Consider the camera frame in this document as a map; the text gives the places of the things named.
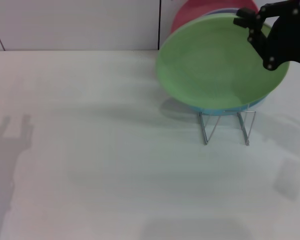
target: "plate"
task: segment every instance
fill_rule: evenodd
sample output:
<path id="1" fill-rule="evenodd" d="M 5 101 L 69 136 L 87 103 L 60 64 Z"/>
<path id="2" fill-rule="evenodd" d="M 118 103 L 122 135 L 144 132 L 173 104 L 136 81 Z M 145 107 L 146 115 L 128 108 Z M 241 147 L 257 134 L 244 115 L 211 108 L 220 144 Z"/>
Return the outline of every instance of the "plate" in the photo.
<path id="1" fill-rule="evenodd" d="M 289 63 L 275 71 L 248 43 L 248 29 L 219 13 L 176 30 L 159 51 L 156 72 L 165 90 L 179 101 L 205 109 L 237 108 L 257 101 L 283 80 Z M 268 34 L 270 27 L 262 31 Z"/>
<path id="2" fill-rule="evenodd" d="M 238 111 L 245 111 L 245 110 L 251 110 L 252 107 L 254 107 L 253 109 L 255 109 L 256 106 L 259 106 L 260 104 L 262 104 L 263 100 L 265 98 L 261 98 L 257 101 L 254 101 L 250 104 L 246 104 L 240 107 L 233 107 L 233 108 L 225 108 L 225 109 L 204 109 L 204 108 L 200 108 L 200 107 L 193 107 L 191 106 L 191 109 L 198 112 L 198 113 L 203 113 L 204 115 L 212 115 L 212 116 L 224 116 L 224 115 L 235 115 Z"/>
<path id="3" fill-rule="evenodd" d="M 217 11 L 218 9 L 240 9 L 244 7 L 258 11 L 258 7 L 252 0 L 188 0 L 176 14 L 171 32 L 174 32 L 189 21 L 197 19 L 207 13 Z"/>
<path id="4" fill-rule="evenodd" d="M 218 14 L 218 13 L 219 13 L 219 14 L 221 14 L 221 13 L 222 13 L 222 14 L 224 14 L 224 13 L 225 13 L 225 14 L 227 14 L 227 13 L 228 13 L 228 14 L 232 14 L 232 13 L 233 13 L 233 14 L 236 14 L 236 12 L 237 12 L 238 10 L 239 10 L 238 8 L 236 8 L 236 9 L 235 9 L 235 8 L 228 8 L 228 9 L 227 9 L 227 8 L 225 8 L 225 9 L 222 8 L 222 9 L 217 9 L 217 10 L 214 10 L 214 11 L 211 11 L 211 12 L 206 13 L 205 15 L 202 16 L 202 18 L 203 18 L 204 16 L 208 16 L 208 15 L 211 15 L 211 14 Z"/>

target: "red plate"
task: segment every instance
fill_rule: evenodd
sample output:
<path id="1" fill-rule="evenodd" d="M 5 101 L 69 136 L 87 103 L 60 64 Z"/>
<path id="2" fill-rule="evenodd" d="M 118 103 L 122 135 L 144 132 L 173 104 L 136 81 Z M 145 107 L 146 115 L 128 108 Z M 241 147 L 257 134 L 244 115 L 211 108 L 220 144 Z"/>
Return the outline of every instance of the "red plate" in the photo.
<path id="1" fill-rule="evenodd" d="M 250 8 L 258 11 L 252 0 L 188 0 L 176 14 L 171 32 L 211 11 L 227 8 Z"/>

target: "white tabletop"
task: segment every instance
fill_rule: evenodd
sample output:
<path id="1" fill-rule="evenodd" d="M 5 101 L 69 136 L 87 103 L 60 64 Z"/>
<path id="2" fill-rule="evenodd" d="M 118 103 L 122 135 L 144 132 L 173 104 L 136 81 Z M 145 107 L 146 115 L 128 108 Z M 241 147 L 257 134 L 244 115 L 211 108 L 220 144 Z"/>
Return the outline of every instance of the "white tabletop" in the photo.
<path id="1" fill-rule="evenodd" d="M 204 146 L 156 54 L 0 52 L 0 240 L 300 240 L 300 64 Z"/>

